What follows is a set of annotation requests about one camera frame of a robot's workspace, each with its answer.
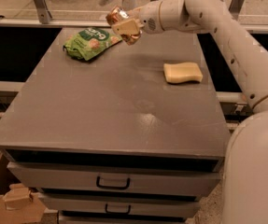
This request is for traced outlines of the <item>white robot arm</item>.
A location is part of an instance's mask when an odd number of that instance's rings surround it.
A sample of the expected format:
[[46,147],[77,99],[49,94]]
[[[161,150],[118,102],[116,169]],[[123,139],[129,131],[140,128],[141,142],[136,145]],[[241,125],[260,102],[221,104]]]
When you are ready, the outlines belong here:
[[233,132],[223,173],[221,224],[268,224],[268,51],[224,0],[160,0],[107,16],[124,39],[167,30],[210,33],[253,110]]

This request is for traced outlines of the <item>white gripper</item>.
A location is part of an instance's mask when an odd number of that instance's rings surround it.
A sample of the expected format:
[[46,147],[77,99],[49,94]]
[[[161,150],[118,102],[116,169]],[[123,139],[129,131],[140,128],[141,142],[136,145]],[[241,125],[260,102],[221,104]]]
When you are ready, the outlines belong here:
[[160,6],[162,0],[149,2],[138,9],[138,18],[118,21],[111,26],[118,35],[138,35],[143,30],[148,34],[160,34],[162,26],[160,23]]

